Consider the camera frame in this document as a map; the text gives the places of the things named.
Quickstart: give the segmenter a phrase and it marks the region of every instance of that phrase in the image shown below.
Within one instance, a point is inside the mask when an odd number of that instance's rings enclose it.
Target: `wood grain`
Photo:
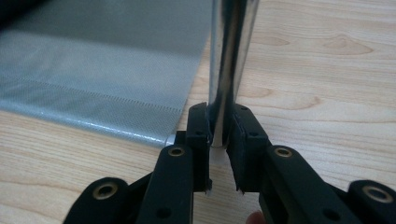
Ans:
[[[209,48],[187,109],[205,102]],[[329,183],[373,179],[396,189],[396,2],[261,1],[240,87],[272,142],[297,149]],[[159,150],[0,112],[0,222],[61,223],[92,181],[129,183]],[[229,164],[195,195],[195,223],[244,223],[257,194],[234,191]]]

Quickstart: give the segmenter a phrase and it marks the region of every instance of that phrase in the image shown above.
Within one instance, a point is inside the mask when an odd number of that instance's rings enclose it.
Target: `metal rod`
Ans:
[[[259,0],[214,0],[208,119],[212,147],[226,147]]]

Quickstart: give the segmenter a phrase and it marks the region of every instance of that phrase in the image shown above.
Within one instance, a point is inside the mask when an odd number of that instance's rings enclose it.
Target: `light wood tabletop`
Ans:
[[[208,46],[180,130],[188,108],[207,101]],[[330,184],[373,179],[396,189],[396,2],[261,1],[237,103]],[[159,152],[0,111],[0,222],[61,223],[91,182],[132,183]],[[258,195],[235,191],[227,162],[210,169],[214,189],[195,193],[194,223],[245,223]]]

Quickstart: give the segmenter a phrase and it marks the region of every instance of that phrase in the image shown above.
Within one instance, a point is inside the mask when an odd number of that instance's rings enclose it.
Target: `gray cloth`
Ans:
[[[0,108],[162,147],[211,2],[52,0],[0,31]]]

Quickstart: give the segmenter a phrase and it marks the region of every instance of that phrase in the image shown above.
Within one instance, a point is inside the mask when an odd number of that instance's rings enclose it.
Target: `gray mat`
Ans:
[[[211,2],[52,0],[0,33],[0,108],[163,147]]]

